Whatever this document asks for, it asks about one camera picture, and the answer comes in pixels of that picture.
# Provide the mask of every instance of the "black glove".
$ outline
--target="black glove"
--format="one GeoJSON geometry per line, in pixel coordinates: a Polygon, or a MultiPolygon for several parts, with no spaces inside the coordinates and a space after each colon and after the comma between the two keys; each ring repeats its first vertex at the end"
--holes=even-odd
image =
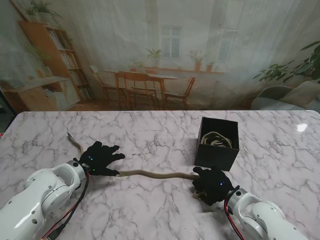
{"type": "Polygon", "coordinates": [[[228,192],[235,189],[225,173],[213,166],[211,170],[196,166],[193,171],[199,174],[200,178],[194,180],[192,184],[200,194],[199,198],[209,206],[225,200],[228,192]]]}
{"type": "Polygon", "coordinates": [[[122,153],[113,154],[119,146],[105,146],[100,141],[96,141],[80,157],[79,163],[88,171],[90,175],[116,176],[117,170],[111,170],[107,166],[126,156],[122,153]]]}

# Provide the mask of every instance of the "bookshelf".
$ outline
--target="bookshelf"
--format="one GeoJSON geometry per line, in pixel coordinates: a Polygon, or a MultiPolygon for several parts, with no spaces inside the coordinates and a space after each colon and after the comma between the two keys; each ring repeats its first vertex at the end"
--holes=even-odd
{"type": "Polygon", "coordinates": [[[67,33],[63,29],[36,22],[21,21],[20,26],[32,44],[50,56],[50,59],[43,61],[52,74],[71,79],[81,100],[92,99],[93,92],[67,33]]]}

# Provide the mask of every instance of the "tan rope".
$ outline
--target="tan rope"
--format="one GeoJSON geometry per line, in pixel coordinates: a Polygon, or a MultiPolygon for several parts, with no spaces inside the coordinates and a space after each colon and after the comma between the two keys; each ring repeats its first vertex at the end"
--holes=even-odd
{"type": "Polygon", "coordinates": [[[207,144],[207,145],[215,145],[216,143],[221,142],[220,140],[214,140],[212,141],[210,144],[207,143],[207,140],[210,138],[209,136],[212,134],[216,134],[219,137],[221,137],[222,139],[224,139],[227,143],[228,143],[228,147],[232,149],[232,142],[229,138],[222,136],[220,133],[216,132],[216,131],[211,131],[209,133],[207,133],[206,135],[204,135],[201,139],[201,144],[207,144]]]}
{"type": "MultiPolygon", "coordinates": [[[[84,148],[78,143],[69,133],[68,138],[70,142],[75,145],[79,150],[81,155],[85,152],[84,148]]],[[[171,173],[154,173],[150,171],[145,170],[129,170],[129,171],[119,171],[119,175],[116,177],[127,177],[127,176],[133,176],[133,175],[142,175],[148,178],[152,179],[172,179],[172,178],[180,178],[180,179],[189,179],[189,180],[195,180],[198,179],[198,175],[183,173],[183,172],[171,172],[171,173]]]]}

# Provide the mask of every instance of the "wooden table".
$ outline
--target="wooden table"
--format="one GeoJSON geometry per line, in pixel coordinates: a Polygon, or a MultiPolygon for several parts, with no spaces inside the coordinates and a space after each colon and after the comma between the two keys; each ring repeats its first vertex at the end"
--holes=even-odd
{"type": "MultiPolygon", "coordinates": [[[[115,78],[115,88],[116,88],[116,95],[118,97],[118,106],[119,109],[121,109],[121,105],[120,105],[120,91],[119,91],[119,78],[118,78],[118,72],[121,70],[108,70],[105,69],[103,70],[107,73],[113,73],[114,74],[114,78],[115,78]]],[[[160,91],[161,91],[161,99],[162,99],[162,108],[163,110],[165,109],[165,92],[166,92],[166,87],[165,87],[165,79],[169,79],[169,80],[175,80],[178,79],[178,77],[176,76],[167,76],[167,75],[160,75],[160,74],[151,74],[151,73],[146,73],[150,76],[150,80],[153,82],[158,82],[160,84],[160,91]]]]}

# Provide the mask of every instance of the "open box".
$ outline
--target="open box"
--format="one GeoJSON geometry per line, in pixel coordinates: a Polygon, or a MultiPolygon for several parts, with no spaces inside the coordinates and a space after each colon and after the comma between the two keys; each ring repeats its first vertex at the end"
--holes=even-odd
{"type": "Polygon", "coordinates": [[[230,171],[239,152],[238,123],[224,119],[202,117],[198,140],[196,143],[195,161],[196,166],[215,166],[223,171],[230,171]],[[221,147],[201,144],[204,135],[217,132],[231,140],[231,146],[221,147]]]}

